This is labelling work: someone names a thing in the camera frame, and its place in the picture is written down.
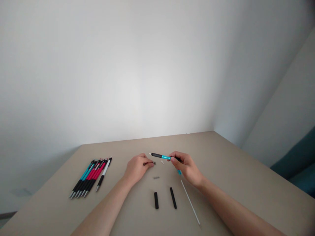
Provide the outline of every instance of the pencil grip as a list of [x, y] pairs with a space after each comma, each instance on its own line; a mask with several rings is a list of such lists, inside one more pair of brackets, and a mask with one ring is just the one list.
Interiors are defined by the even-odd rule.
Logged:
[[154, 193], [154, 201], [155, 201], [155, 209], [158, 209], [158, 199], [157, 199], [158, 193]]
[[101, 185], [101, 184], [102, 184], [102, 182], [103, 182], [103, 179], [104, 179], [104, 175], [102, 175], [102, 176], [101, 176], [101, 178], [99, 179], [99, 182], [98, 182], [98, 184], [97, 184], [97, 185]]
[[176, 201], [175, 201], [175, 196], [174, 196], [174, 193], [173, 193], [173, 189], [172, 189], [171, 187], [170, 187], [170, 190], [171, 190], [171, 196], [172, 196], [174, 208], [177, 209], [177, 205], [176, 205]]
[[73, 191], [77, 191], [77, 188], [79, 187], [80, 183], [82, 182], [82, 180], [79, 180], [76, 184], [76, 186], [73, 188]]
[[96, 180], [93, 179], [91, 184], [90, 184], [90, 186], [89, 186], [89, 188], [88, 188], [88, 191], [91, 191], [91, 189], [92, 189], [92, 187], [93, 187], [95, 182], [96, 182]]

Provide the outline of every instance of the beige tabletop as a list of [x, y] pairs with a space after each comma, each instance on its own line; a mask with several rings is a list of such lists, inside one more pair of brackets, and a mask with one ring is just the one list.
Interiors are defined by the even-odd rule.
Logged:
[[[189, 153], [200, 171], [251, 211], [288, 236], [310, 235], [315, 199], [218, 135], [204, 132], [82, 145], [0, 230], [0, 235], [70, 235], [123, 176], [128, 160], [141, 152]], [[68, 198], [88, 163], [113, 156], [100, 190]], [[111, 235], [232, 235], [207, 200], [183, 180], [202, 229], [170, 162], [156, 165], [132, 188]], [[170, 187], [177, 209], [174, 209]], [[159, 209], [155, 209], [154, 192]]]

